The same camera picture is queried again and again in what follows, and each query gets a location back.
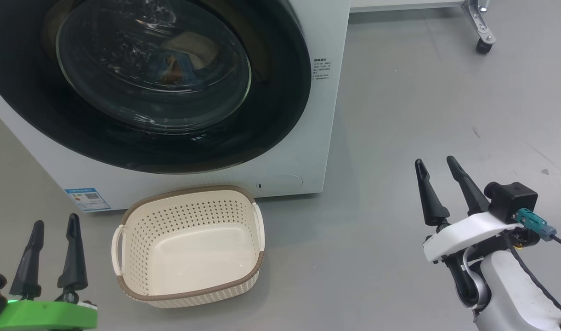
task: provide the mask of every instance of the washing machine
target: washing machine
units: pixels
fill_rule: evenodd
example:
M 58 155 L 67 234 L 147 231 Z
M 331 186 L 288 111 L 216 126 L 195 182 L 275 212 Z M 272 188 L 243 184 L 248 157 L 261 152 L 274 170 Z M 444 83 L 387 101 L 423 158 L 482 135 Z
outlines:
M 0 0 L 0 118 L 83 211 L 323 190 L 349 0 Z

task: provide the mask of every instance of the basket handle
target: basket handle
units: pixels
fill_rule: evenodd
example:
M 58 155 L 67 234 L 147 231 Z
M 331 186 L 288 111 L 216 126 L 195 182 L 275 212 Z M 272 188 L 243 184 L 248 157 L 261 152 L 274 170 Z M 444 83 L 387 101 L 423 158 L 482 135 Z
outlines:
M 121 271 L 121 263 L 119 262 L 119 251 L 117 251 L 117 245 L 119 243 L 119 237 L 123 234 L 123 224 L 119 225 L 119 228 L 115 230 L 113 234 L 113 242 L 111 243 L 111 259 L 113 261 L 113 270 L 117 276 L 122 276 L 123 272 Z M 123 251 L 123 247 L 125 247 L 125 235 L 123 235 L 123 241 L 121 242 L 121 251 Z
M 254 208 L 255 229 L 257 230 L 258 237 L 260 239 L 260 251 L 263 251 L 266 245 L 266 238 L 264 236 L 264 218 L 262 217 L 260 206 L 258 206 L 255 202 L 252 206 Z

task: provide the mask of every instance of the washing machine door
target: washing machine door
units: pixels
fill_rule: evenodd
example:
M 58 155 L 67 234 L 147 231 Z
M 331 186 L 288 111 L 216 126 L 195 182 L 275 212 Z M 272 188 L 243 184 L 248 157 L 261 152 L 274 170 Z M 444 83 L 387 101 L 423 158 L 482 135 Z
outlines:
M 156 173 L 271 149 L 306 106 L 285 0 L 0 0 L 0 94 L 49 138 Z

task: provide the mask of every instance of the metal stand leg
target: metal stand leg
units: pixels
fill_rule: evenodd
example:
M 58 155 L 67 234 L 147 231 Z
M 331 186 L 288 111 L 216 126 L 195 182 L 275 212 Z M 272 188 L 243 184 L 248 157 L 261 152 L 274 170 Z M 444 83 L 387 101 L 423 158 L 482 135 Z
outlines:
M 480 40 L 478 40 L 478 44 L 476 45 L 476 51 L 481 54 L 487 54 L 491 51 L 493 44 L 497 42 L 497 40 L 480 15 L 478 0 L 465 0 L 462 9 L 469 17 L 478 35 L 480 35 Z
M 491 3 L 491 0 L 487 0 L 487 2 L 484 4 L 484 6 L 478 7 L 478 10 L 480 10 L 480 12 L 487 12 L 488 11 L 488 5 L 490 3 Z

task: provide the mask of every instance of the beige perforated basket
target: beige perforated basket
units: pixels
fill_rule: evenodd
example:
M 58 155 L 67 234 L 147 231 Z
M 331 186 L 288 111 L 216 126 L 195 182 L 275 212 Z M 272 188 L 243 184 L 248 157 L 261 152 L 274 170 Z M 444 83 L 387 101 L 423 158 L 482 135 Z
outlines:
M 123 291 L 158 308 L 241 295 L 255 284 L 264 259 L 260 209 L 234 186 L 142 200 L 115 231 L 112 259 Z

